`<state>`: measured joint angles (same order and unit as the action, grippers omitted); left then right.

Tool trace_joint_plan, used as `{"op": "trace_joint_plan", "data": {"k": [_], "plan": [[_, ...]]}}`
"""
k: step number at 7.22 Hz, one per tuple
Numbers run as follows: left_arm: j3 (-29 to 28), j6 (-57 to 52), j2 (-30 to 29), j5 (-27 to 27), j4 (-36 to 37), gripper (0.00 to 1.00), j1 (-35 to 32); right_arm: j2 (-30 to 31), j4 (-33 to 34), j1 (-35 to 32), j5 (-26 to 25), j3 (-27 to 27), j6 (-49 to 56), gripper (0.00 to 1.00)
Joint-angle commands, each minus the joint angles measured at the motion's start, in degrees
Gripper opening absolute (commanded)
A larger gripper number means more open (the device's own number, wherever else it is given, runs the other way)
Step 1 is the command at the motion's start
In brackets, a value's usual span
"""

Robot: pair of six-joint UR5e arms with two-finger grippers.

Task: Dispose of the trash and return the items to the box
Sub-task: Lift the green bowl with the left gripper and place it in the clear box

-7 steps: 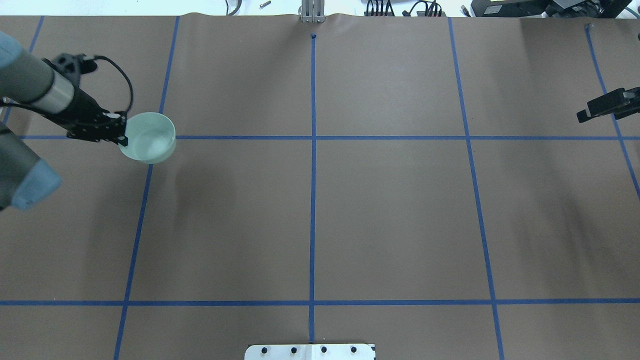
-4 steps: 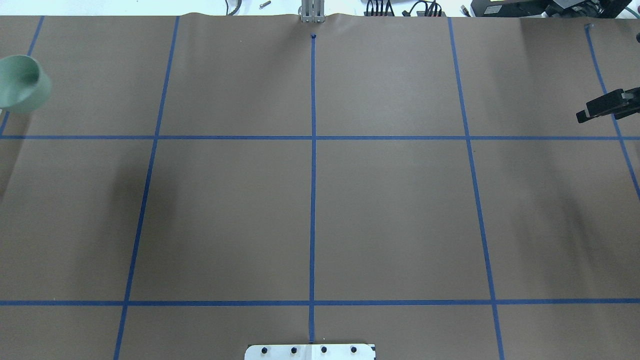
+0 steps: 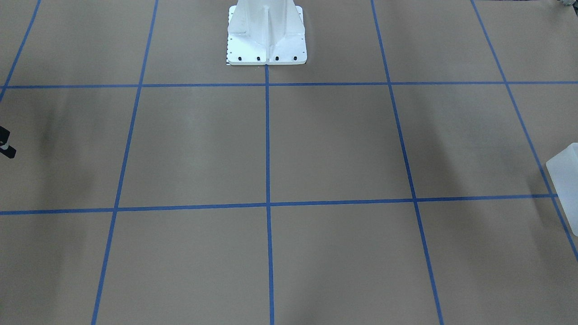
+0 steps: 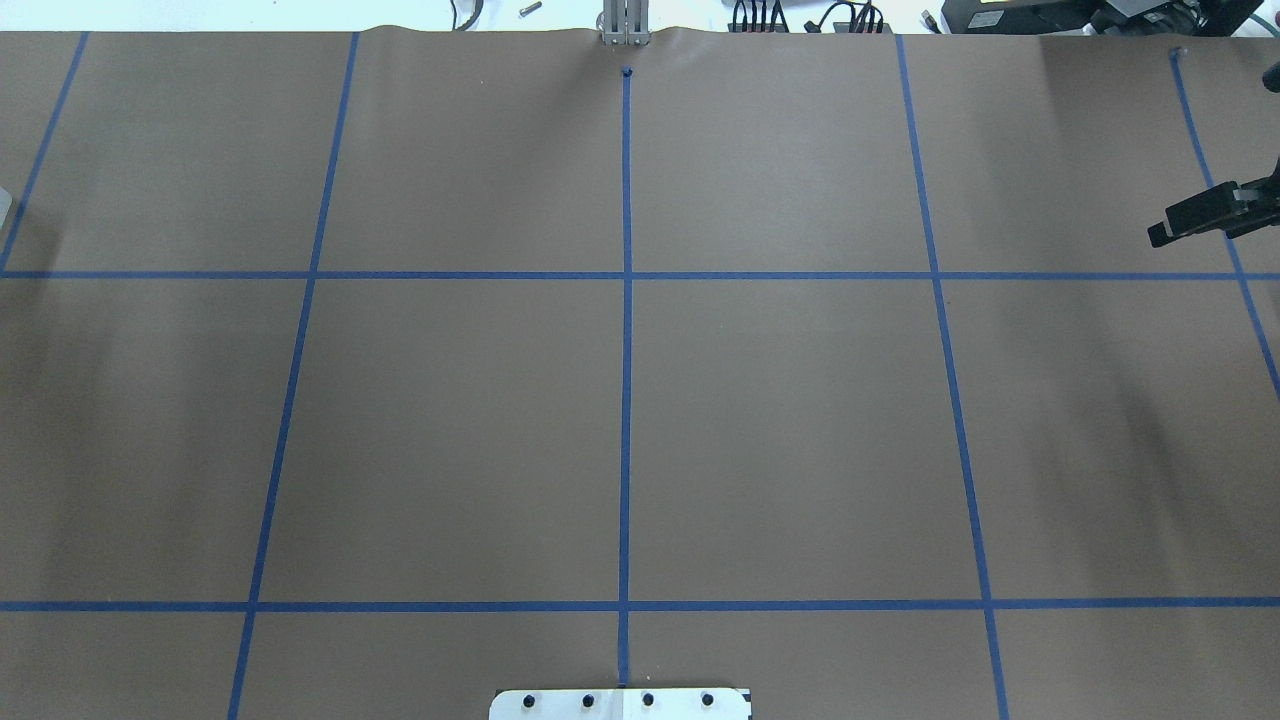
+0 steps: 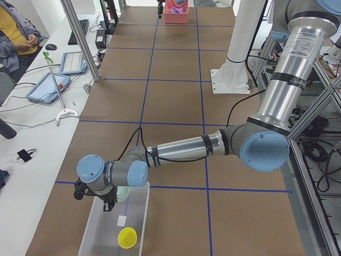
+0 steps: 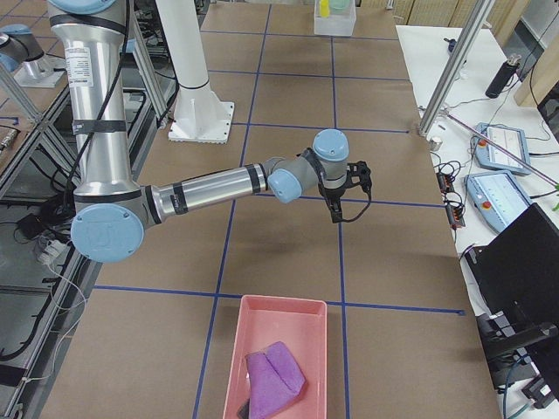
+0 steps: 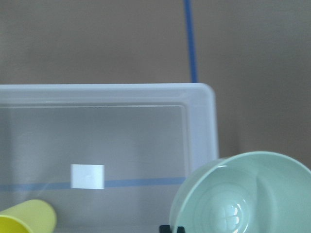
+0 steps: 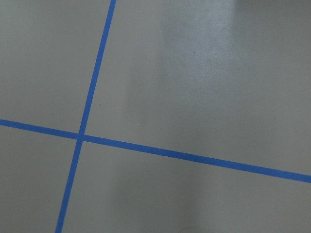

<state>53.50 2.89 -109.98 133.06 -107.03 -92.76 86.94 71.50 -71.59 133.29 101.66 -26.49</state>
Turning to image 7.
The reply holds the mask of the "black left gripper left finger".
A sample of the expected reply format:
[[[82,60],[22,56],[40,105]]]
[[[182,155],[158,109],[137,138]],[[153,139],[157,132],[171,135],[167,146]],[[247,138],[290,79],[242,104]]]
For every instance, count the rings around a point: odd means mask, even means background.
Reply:
[[[160,225],[159,233],[172,233],[170,225]]]

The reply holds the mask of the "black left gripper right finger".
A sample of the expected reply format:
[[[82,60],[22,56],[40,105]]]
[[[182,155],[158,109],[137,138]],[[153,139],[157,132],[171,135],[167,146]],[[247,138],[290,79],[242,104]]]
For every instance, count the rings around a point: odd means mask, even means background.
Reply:
[[[176,233],[186,233],[185,228],[182,226],[178,226]]]

